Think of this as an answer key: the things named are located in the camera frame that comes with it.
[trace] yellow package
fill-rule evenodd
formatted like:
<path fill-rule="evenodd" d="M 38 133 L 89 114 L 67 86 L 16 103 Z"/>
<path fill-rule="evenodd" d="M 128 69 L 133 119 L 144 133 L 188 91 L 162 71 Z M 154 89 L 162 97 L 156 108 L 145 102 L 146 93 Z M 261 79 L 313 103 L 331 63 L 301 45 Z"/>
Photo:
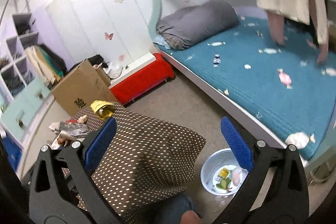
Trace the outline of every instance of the yellow package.
<path fill-rule="evenodd" d="M 114 103 L 109 103 L 106 101 L 95 100 L 91 104 L 91 109 L 101 120 L 106 120 L 107 117 L 112 117 L 114 114 Z"/>

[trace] polka dot fabric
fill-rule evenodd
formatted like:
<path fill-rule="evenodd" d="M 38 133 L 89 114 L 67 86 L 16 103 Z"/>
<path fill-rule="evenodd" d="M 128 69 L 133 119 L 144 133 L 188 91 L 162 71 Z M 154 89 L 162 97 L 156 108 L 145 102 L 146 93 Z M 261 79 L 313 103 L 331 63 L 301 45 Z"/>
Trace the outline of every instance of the polka dot fabric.
<path fill-rule="evenodd" d="M 74 119 L 85 114 L 91 131 L 103 124 L 90 107 Z M 135 114 L 118 103 L 113 117 L 117 133 L 92 179 L 124 220 L 143 223 L 140 215 L 150 210 L 147 205 L 186 190 L 206 140 L 188 128 Z M 81 198 L 78 206 L 87 209 Z"/>

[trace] red ottoman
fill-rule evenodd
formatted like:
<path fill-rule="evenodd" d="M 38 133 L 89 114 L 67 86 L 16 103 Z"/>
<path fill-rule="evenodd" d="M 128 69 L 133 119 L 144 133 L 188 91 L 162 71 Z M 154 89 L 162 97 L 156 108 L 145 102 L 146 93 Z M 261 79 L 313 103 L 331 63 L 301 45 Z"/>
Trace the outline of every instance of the red ottoman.
<path fill-rule="evenodd" d="M 175 77 L 170 64 L 161 54 L 154 53 L 154 56 L 154 62 L 110 89 L 121 104 L 125 105 L 166 79 Z"/>

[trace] white bowl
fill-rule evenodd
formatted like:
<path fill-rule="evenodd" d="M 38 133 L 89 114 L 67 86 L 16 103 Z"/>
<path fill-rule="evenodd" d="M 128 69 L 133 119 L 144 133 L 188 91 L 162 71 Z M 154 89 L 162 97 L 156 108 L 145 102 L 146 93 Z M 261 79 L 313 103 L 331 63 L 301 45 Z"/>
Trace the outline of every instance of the white bowl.
<path fill-rule="evenodd" d="M 234 190 L 223 193 L 226 191 L 221 191 L 217 189 L 217 187 L 214 186 L 213 178 L 215 173 L 218 171 L 218 169 L 223 168 L 225 165 L 234 165 L 239 166 L 235 155 L 231 151 L 230 148 L 219 150 L 215 153 L 213 153 L 203 164 L 201 169 L 201 182 L 203 187 L 209 192 L 214 195 L 221 195 L 221 196 L 229 196 L 233 195 L 238 192 L 241 184 L 245 180 L 248 171 L 246 169 L 242 169 L 241 173 L 241 181 L 238 187 L 236 187 Z"/>

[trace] drawer knob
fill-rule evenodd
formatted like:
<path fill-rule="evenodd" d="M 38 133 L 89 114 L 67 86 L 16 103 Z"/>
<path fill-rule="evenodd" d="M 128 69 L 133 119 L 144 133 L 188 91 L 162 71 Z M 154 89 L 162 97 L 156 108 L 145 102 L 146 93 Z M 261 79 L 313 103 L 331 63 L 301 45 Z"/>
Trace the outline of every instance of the drawer knob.
<path fill-rule="evenodd" d="M 39 92 L 36 96 L 40 99 L 43 99 L 43 94 L 41 92 Z"/>
<path fill-rule="evenodd" d="M 23 121 L 21 119 L 17 119 L 17 124 L 19 125 L 20 128 L 23 128 Z"/>

